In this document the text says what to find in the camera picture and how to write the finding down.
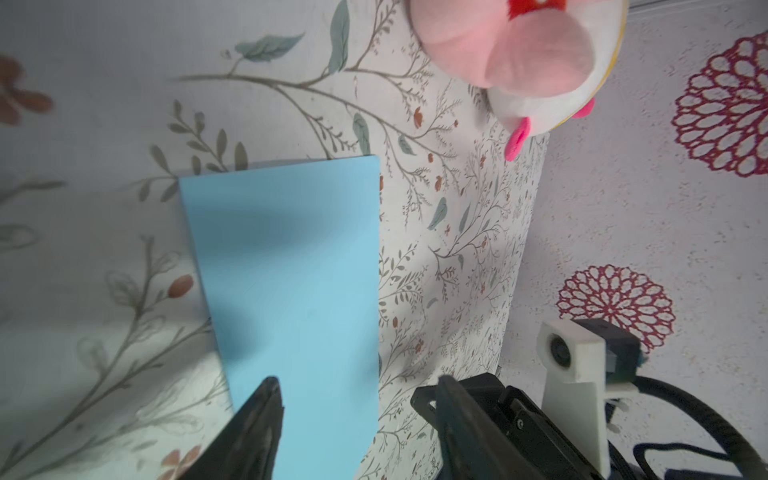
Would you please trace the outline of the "light blue paper sheet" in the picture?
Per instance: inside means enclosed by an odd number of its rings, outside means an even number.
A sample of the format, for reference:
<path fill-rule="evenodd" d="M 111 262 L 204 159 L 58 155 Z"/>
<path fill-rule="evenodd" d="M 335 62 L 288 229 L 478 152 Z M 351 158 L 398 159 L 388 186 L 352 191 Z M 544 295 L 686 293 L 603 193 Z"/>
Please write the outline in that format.
<path fill-rule="evenodd" d="M 180 183 L 236 414 L 279 383 L 277 479 L 351 479 L 377 432 L 379 180 L 364 156 Z"/>

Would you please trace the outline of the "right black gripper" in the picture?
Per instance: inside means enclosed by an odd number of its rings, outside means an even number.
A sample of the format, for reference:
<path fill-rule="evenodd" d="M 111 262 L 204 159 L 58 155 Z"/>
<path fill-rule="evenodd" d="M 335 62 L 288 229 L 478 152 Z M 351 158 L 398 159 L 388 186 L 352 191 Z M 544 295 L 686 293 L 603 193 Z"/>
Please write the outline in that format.
<path fill-rule="evenodd" d="M 435 413 L 437 384 L 417 388 L 411 397 L 411 406 L 438 436 Z M 630 466 L 613 446 L 609 448 L 610 475 L 602 477 L 522 390 L 503 383 L 502 386 L 504 390 L 498 400 L 498 410 L 492 414 L 494 422 L 524 458 L 538 469 L 542 475 L 540 479 L 643 477 L 639 469 Z"/>

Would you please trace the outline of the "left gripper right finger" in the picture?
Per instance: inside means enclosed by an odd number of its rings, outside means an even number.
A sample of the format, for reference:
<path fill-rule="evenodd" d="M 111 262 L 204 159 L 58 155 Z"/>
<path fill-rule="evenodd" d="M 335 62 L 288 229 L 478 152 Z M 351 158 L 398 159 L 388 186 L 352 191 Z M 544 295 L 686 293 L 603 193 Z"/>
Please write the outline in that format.
<path fill-rule="evenodd" d="M 503 390 L 491 374 L 462 381 L 439 378 L 435 413 L 443 461 L 440 479 L 542 477 L 494 422 Z"/>

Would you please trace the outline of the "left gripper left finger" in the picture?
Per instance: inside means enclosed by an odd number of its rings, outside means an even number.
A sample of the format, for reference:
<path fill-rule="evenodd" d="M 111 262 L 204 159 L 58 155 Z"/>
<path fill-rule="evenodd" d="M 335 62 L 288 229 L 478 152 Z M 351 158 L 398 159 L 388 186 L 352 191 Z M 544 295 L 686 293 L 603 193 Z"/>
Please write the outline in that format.
<path fill-rule="evenodd" d="M 265 378 L 181 480 L 270 480 L 284 406 L 277 378 Z"/>

